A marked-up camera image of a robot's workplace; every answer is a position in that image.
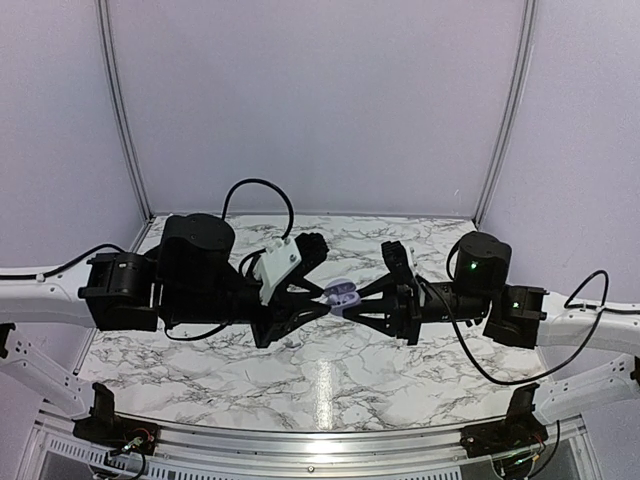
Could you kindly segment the purple charging case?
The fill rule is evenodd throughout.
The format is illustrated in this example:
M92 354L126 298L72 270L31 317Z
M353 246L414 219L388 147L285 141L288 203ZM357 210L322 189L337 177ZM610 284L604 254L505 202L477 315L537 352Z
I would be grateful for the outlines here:
M330 313L336 317L341 317L345 309L359 305L361 302L355 283L348 279L331 281L324 289L325 300L326 296L332 293L343 294L345 296L341 305L331 305L326 301L326 304L331 307Z

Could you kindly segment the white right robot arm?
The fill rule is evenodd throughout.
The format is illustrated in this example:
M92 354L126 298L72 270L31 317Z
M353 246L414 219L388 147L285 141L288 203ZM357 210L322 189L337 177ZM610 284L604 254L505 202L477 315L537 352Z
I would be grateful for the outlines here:
M416 344L422 325L460 323L484 326L483 334L507 347L572 346L571 360L587 348L618 353L618 358L563 381L551 381L557 367L527 379L511 380L514 391L495 438L515 448L535 426L607 404L639 397L639 310L615 308L603 293L597 303L575 295L550 296L543 288L510 285L511 247L496 237L471 232L451 248L443 283L431 283L411 266L403 245L382 246L387 274L358 290L342 316L389 337Z

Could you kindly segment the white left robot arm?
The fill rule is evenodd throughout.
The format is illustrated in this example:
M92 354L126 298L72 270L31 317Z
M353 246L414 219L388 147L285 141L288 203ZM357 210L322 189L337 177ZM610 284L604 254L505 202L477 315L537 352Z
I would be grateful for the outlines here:
M247 324L265 348L324 316L321 290L307 275L323 263L318 233L285 236L257 255L249 273L230 262L233 228L209 214L173 215L159 244L138 254L100 245L49 271L10 271L1 277L1 370L86 422L106 445L125 438L113 393L75 378L38 352L23 323L61 322L102 332L159 326Z

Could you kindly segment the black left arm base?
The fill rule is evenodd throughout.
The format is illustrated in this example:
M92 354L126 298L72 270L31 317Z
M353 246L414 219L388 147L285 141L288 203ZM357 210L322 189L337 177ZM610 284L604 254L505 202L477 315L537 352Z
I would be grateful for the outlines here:
M135 451L145 456L155 452L160 427L146 420L123 417L115 411L114 393L101 383L91 385L88 411L73 420L73 435L115 453Z

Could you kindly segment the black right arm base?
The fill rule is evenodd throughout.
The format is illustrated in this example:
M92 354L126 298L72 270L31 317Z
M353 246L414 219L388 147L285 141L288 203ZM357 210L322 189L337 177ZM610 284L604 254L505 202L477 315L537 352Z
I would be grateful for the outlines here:
M494 455L545 442L547 429L534 417L533 400L539 387L538 383L531 383L515 389L502 419L463 427L460 445L467 456Z

